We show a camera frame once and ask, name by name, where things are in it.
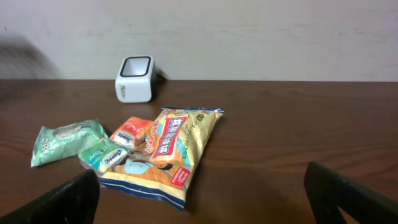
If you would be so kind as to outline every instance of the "wooden table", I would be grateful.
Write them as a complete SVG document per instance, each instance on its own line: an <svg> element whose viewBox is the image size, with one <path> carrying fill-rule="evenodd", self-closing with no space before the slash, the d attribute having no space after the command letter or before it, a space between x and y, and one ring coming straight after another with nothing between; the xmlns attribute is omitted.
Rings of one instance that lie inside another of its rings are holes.
<svg viewBox="0 0 398 224"><path fill-rule="evenodd" d="M30 168L41 126L98 119L114 131L162 106L225 109L185 211L101 189L95 223L315 223L308 161L398 200L398 83L169 81L159 93L123 104L111 80L0 81L0 215L84 171L76 156Z"/></svg>

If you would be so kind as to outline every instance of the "plastic packaging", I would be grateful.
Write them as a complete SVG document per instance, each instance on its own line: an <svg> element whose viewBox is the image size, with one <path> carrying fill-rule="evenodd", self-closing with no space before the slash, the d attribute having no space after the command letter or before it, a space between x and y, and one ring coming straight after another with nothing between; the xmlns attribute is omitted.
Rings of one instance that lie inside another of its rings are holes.
<svg viewBox="0 0 398 224"><path fill-rule="evenodd" d="M79 152L80 164L87 169L93 169L102 176L110 167L123 159L128 149L119 146L109 139L102 138L88 149Z"/></svg>
<svg viewBox="0 0 398 224"><path fill-rule="evenodd" d="M56 129L42 126L34 144L31 167L74 156L97 140L108 137L95 120L83 121Z"/></svg>
<svg viewBox="0 0 398 224"><path fill-rule="evenodd" d="M101 185L170 203L183 211L185 193L223 109L163 108L146 148L130 152L106 172Z"/></svg>
<svg viewBox="0 0 398 224"><path fill-rule="evenodd" d="M153 123L153 121L131 117L112 134L111 140L120 146L134 149L145 141L146 132Z"/></svg>

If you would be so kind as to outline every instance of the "gold snack package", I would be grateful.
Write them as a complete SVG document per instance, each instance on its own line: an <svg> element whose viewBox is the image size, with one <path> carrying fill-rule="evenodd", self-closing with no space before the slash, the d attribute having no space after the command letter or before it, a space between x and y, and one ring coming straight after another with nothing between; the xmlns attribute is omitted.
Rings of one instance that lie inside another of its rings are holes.
<svg viewBox="0 0 398 224"><path fill-rule="evenodd" d="M165 201L182 212L193 172L223 113L221 108L162 108L147 142L106 172L101 185Z"/></svg>

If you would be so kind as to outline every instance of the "mint green packet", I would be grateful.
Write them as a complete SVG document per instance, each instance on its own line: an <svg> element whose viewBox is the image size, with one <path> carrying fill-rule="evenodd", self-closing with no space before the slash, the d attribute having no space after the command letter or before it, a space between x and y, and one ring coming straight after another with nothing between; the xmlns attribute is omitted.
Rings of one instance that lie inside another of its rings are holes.
<svg viewBox="0 0 398 224"><path fill-rule="evenodd" d="M33 147L31 167L77 155L101 138L108 138L95 120L49 129L42 126Z"/></svg>
<svg viewBox="0 0 398 224"><path fill-rule="evenodd" d="M88 149L80 151L78 155L83 167L93 169L98 176L102 176L110 167L126 157L128 152L129 149L126 147L102 138Z"/></svg>

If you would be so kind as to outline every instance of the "blue stripe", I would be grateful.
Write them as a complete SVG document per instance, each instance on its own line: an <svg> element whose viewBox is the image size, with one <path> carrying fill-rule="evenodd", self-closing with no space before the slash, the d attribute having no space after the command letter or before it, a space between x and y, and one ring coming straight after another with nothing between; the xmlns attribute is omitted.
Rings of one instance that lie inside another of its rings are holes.
<svg viewBox="0 0 398 224"><path fill-rule="evenodd" d="M125 193L137 195L140 197L151 198L154 200L160 200L163 202L167 202L174 206L176 209L183 212L184 210L184 200L181 200L177 197L171 196L159 189L152 189L149 187L144 187L137 184L132 184L122 180L113 180L107 178L100 178L100 181L103 186L110 189L118 189L122 190Z"/></svg>
<svg viewBox="0 0 398 224"><path fill-rule="evenodd" d="M174 106L167 106L163 107L162 109L171 109L171 110L208 110L208 111L215 111L219 113L224 113L224 108L184 108L184 107L174 107Z"/></svg>

